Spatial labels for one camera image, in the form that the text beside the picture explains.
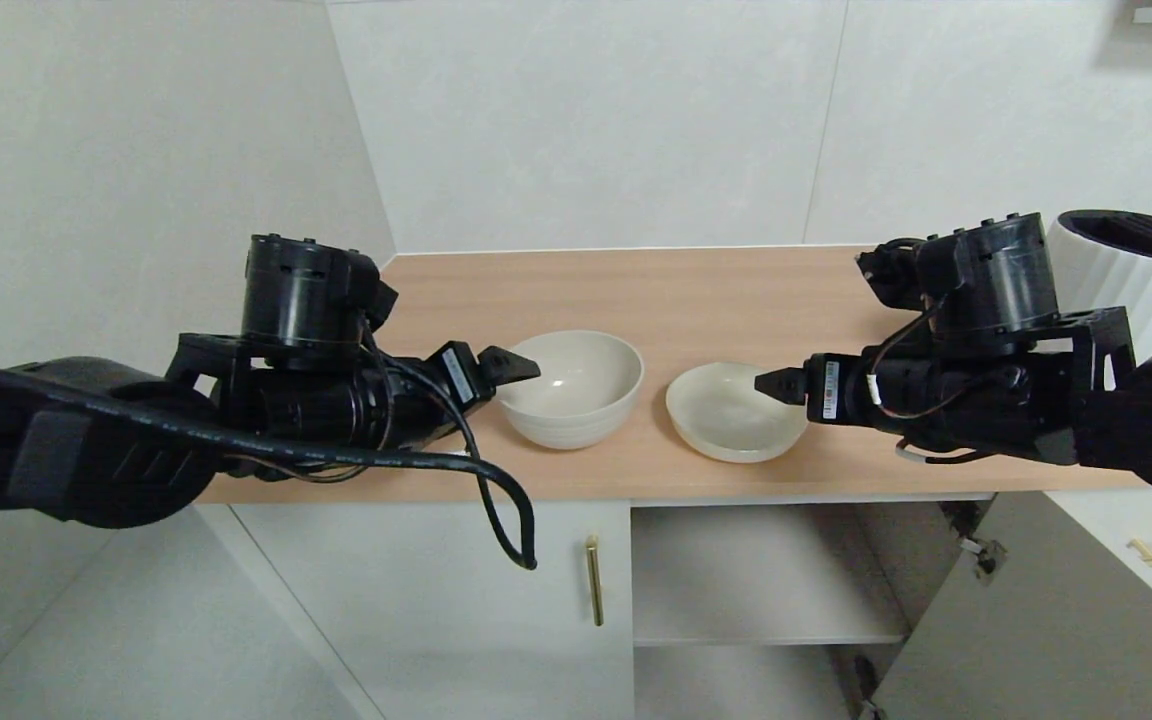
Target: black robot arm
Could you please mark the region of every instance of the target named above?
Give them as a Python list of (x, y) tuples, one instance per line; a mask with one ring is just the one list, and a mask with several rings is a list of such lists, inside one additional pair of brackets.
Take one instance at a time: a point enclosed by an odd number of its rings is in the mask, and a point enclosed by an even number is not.
[(1152, 484), (1152, 357), (1135, 365), (1122, 306), (1060, 313), (1037, 213), (887, 242), (856, 264), (884, 305), (919, 314), (861, 355), (760, 376), (759, 392), (814, 423), (901, 435), (897, 452), (929, 464), (1009, 455)]
[[(129, 528), (182, 510), (215, 473), (334, 483), (376, 467), (453, 470), (476, 475), (500, 546), (535, 568), (526, 492), (479, 457), (467, 416), (540, 369), (458, 341), (426, 359), (389, 356), (374, 331), (396, 300), (365, 255), (252, 236), (242, 333), (182, 334), (165, 377), (100, 357), (0, 370), (0, 510)], [(210, 397), (202, 377), (215, 379)], [(467, 456), (422, 452), (453, 432)], [(517, 506), (520, 548), (490, 483)]]

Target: wire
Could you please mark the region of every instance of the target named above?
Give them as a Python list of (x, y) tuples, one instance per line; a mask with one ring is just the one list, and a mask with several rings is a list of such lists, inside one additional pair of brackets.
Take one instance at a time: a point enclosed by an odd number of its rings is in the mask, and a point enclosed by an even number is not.
[(902, 327), (901, 329), (896, 331), (895, 334), (892, 334), (890, 338), (884, 340), (882, 344), (878, 346), (878, 353), (877, 355), (874, 355), (872, 363), (869, 364), (869, 372), (865, 373), (865, 382), (869, 384), (869, 397), (874, 402), (874, 406), (878, 407), (878, 410), (881, 411), (882, 415), (887, 415), (888, 418), (893, 418), (895, 420), (916, 420), (919, 418), (925, 418), (925, 416), (935, 414), (937, 410), (945, 409), (952, 402), (957, 400), (957, 397), (963, 397), (965, 393), (969, 392), (969, 389), (972, 389), (972, 387), (975, 387), (975, 382), (964, 384), (964, 386), (960, 387), (954, 393), (954, 395), (950, 395), (945, 400), (937, 402), (935, 406), (929, 407), (929, 409), (919, 410), (917, 414), (900, 414), (896, 410), (890, 410), (887, 409), (886, 406), (882, 406), (882, 393), (878, 392), (878, 364), (882, 363), (882, 357), (887, 356), (887, 351), (890, 350), (893, 346), (895, 346), (902, 340), (905, 340), (905, 338), (909, 336), (909, 333), (915, 332), (915, 329), (918, 328), (919, 325), (929, 323), (929, 320), (931, 320), (932, 318), (932, 314), (935, 314), (937, 311), (940, 310), (942, 305), (945, 305), (945, 297), (941, 297), (937, 302), (933, 302), (932, 305), (927, 305), (927, 309), (923, 310), (922, 313), (918, 314), (918, 318), (914, 318), (912, 320), (910, 320), (909, 324), (905, 325), (905, 327)]
[(137, 406), (134, 402), (90, 395), (82, 391), (60, 386), (50, 381), (32, 378), (28, 373), (13, 373), (0, 370), (0, 389), (15, 388), (36, 393), (38, 396), (60, 402), (63, 406), (81, 407), (91, 414), (108, 416), (128, 423), (153, 429), (157, 432), (173, 437), (191, 439), (191, 441), (210, 445), (219, 450), (228, 450), (234, 455), (252, 455), (268, 460), (283, 457), (291, 462), (321, 462), (321, 464), (342, 464), (366, 468), (403, 468), (412, 470), (445, 470), (454, 473), (470, 473), (480, 480), (495, 484), (518, 509), (522, 530), (522, 547), (520, 559), (515, 562), (532, 570), (535, 559), (535, 515), (531, 500), (506, 470), (493, 465), (480, 457), (461, 457), (457, 455), (438, 454), (438, 452), (416, 450), (365, 450), (357, 447), (323, 446), (303, 441), (286, 441), (285, 439), (266, 438), (248, 434), (237, 430), (221, 429), (219, 425), (182, 418), (176, 414), (156, 409), (150, 406)]
[(923, 462), (925, 465), (963, 465), (964, 462), (975, 462), (996, 455), (995, 452), (985, 450), (964, 452), (963, 455), (923, 455), (919, 452), (909, 450), (909, 446), (908, 439), (901, 438), (900, 442), (896, 442), (896, 455), (904, 457), (904, 460)]
[[(396, 369), (399, 373), (411, 378), (429, 389), (431, 395), (438, 397), (440, 404), (444, 406), (446, 414), (452, 416), (452, 420), (456, 423), (456, 427), (461, 430), (461, 434), (465, 437), (465, 450), (470, 454), (473, 460), (479, 460), (479, 445), (473, 439), (473, 430), (470, 429), (470, 423), (465, 419), (465, 415), (461, 412), (460, 406), (456, 401), (452, 400), (452, 395), (444, 389), (444, 386), (435, 382), (433, 378), (429, 374), (422, 372), (422, 370), (415, 365), (403, 363), (403, 361), (397, 359), (397, 357), (391, 357), (388, 355), (381, 354), (385, 358), (385, 363)], [(488, 523), (492, 524), (492, 533), (497, 538), (497, 543), (500, 544), (500, 550), (509, 556), (509, 560), (521, 564), (522, 568), (535, 569), (536, 556), (535, 556), (535, 518), (532, 518), (531, 509), (528, 507), (518, 507), (518, 520), (522, 533), (522, 551), (516, 551), (513, 547), (513, 543), (509, 541), (509, 536), (505, 532), (505, 525), (500, 523), (500, 515), (495, 509), (495, 501), (492, 498), (492, 488), (488, 487), (485, 478), (479, 478), (479, 497), (483, 498), (483, 509), (488, 514)]]
[(380, 442), (376, 444), (377, 450), (384, 450), (385, 444), (389, 441), (389, 432), (394, 429), (394, 382), (389, 378), (389, 370), (385, 367), (385, 357), (380, 353), (380, 347), (376, 346), (376, 334), (371, 329), (371, 323), (365, 314), (358, 316), (358, 329), (362, 335), (362, 347), (371, 356), (376, 372), (380, 373), (380, 385), (385, 388), (385, 429), (380, 432)]
[(306, 483), (319, 483), (319, 484), (343, 483), (343, 482), (346, 482), (348, 479), (357, 478), (358, 475), (362, 475), (362, 471), (366, 470), (366, 468), (364, 468), (362, 465), (356, 465), (356, 467), (346, 465), (344, 468), (347, 468), (347, 469), (342, 473), (331, 473), (331, 475), (302, 473), (302, 471), (298, 470), (298, 469), (296, 469), (296, 468), (291, 468), (291, 467), (288, 467), (288, 465), (280, 464), (280, 462), (274, 462), (274, 461), (271, 461), (271, 460), (265, 460), (264, 457), (256, 457), (255, 455), (234, 455), (234, 454), (229, 454), (229, 455), (225, 455), (225, 457), (232, 457), (234, 460), (245, 460), (248, 462), (255, 462), (255, 464), (257, 464), (257, 465), (265, 465), (265, 468), (273, 468), (273, 469), (280, 471), (280, 473), (287, 475), (287, 477), (289, 477), (289, 478), (296, 478), (298, 480), (305, 480)]

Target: barcode sticker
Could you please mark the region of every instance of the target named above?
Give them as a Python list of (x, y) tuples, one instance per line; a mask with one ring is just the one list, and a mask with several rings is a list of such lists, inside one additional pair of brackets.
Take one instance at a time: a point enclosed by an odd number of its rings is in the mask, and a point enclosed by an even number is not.
[(838, 419), (838, 362), (827, 361), (824, 364), (824, 397), (820, 401), (820, 416), (826, 420)]
[(444, 350), (444, 364), (447, 365), (447, 374), (452, 378), (452, 384), (456, 386), (456, 393), (461, 396), (461, 404), (470, 404), (473, 393), (470, 391), (470, 379), (465, 378), (465, 370), (461, 367), (456, 359), (456, 351), (450, 347)]

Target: white bowl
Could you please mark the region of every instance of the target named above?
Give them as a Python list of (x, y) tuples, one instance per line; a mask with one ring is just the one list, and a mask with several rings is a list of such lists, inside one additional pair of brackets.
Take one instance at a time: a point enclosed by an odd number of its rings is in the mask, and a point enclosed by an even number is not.
[(511, 348), (540, 365), (540, 377), (507, 384), (497, 397), (522, 437), (556, 450), (589, 447), (626, 424), (643, 387), (643, 356), (594, 331), (562, 331)]
[(673, 427), (713, 460), (763, 462), (785, 454), (808, 427), (806, 410), (756, 391), (755, 377), (764, 372), (741, 363), (687, 370), (664, 396)]

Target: wooden countertop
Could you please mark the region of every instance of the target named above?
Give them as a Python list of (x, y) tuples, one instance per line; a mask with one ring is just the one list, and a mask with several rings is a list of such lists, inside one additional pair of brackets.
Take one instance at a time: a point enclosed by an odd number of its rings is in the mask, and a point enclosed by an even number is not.
[[(483, 456), (532, 500), (559, 498), (867, 497), (887, 493), (1142, 487), (1131, 473), (1007, 457), (927, 467), (893, 454), (896, 437), (813, 425), (786, 455), (733, 465), (673, 432), (664, 392), (712, 361), (767, 369), (813, 353), (857, 353), (909, 313), (879, 305), (856, 272), (855, 247), (612, 250), (401, 256), (384, 276), (397, 306), (378, 333), (392, 354), (424, 357), (448, 340), (477, 353), (545, 332), (590, 328), (639, 348), (646, 378), (630, 420), (585, 450), (545, 450), (509, 427), (499, 406), (471, 419)], [(457, 450), (445, 438), (434, 450)], [(338, 486), (220, 477), (202, 502), (452, 501), (476, 498), (462, 473), (366, 470)]]

